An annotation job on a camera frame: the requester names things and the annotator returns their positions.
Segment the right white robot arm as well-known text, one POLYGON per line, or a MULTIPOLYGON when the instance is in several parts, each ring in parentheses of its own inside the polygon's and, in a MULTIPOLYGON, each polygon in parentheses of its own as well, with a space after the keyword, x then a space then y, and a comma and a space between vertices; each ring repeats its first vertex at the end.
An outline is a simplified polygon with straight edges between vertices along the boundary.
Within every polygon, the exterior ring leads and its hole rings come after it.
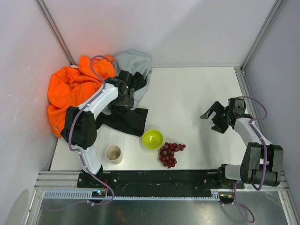
POLYGON ((240 165, 223 164, 223 177, 252 185, 256 190, 263 186, 277 187, 281 182, 283 148, 274 145, 259 131, 257 118, 246 113, 246 96, 230 98, 228 106, 216 101, 200 118, 212 116, 212 130, 225 133, 232 128, 242 138, 246 151, 240 165))

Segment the orange cloth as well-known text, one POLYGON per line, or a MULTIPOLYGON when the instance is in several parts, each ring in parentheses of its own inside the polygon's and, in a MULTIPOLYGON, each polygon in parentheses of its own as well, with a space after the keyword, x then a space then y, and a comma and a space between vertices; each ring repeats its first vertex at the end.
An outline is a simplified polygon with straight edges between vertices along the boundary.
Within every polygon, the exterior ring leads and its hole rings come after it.
POLYGON ((82 55, 78 68, 63 67, 51 76, 47 93, 47 116, 55 136, 61 138, 69 106, 76 107, 95 94, 103 84, 100 78, 105 80, 116 76, 113 62, 114 58, 109 55, 93 61, 82 55))

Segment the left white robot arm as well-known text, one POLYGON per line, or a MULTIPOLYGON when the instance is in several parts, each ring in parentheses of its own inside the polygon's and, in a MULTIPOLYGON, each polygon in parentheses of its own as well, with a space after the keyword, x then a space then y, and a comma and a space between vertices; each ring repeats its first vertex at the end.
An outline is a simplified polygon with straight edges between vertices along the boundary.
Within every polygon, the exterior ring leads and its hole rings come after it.
POLYGON ((120 71, 117 77, 108 77, 104 84, 84 103, 66 110, 65 125, 61 135, 71 151, 77 151, 86 172, 97 174, 101 163, 94 143, 97 139, 96 118, 110 105, 133 108, 134 92, 130 85, 133 75, 120 71))

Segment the grey sweatshirt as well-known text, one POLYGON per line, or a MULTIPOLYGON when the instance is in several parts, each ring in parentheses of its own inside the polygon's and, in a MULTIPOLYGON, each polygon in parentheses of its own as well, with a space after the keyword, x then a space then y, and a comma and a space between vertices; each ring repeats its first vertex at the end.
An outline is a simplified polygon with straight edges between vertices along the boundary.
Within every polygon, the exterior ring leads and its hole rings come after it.
POLYGON ((136 72, 138 72, 146 82, 144 87, 134 88, 134 107, 131 108, 131 110, 134 110, 138 107, 150 86, 150 75, 152 73, 151 58, 142 52, 129 49, 118 53, 114 56, 114 59, 114 67, 118 74, 121 70, 128 71, 132 75, 135 75, 136 72))

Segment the large black cloth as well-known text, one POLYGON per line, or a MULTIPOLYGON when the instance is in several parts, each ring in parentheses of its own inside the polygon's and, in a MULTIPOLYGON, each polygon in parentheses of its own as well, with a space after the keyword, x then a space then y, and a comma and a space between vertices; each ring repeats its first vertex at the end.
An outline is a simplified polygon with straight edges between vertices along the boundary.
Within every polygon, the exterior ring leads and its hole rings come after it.
MULTIPOLYGON (((134 75, 128 71, 121 70, 118 78, 125 81, 129 88, 134 91, 142 90, 146 87, 146 80, 143 75, 136 72, 134 75)), ((110 108, 111 114, 100 113, 96 118, 96 128, 107 125, 117 131, 134 136, 142 136, 145 130, 145 123, 148 116, 148 109, 136 108, 129 109, 123 106, 114 106, 110 108)))

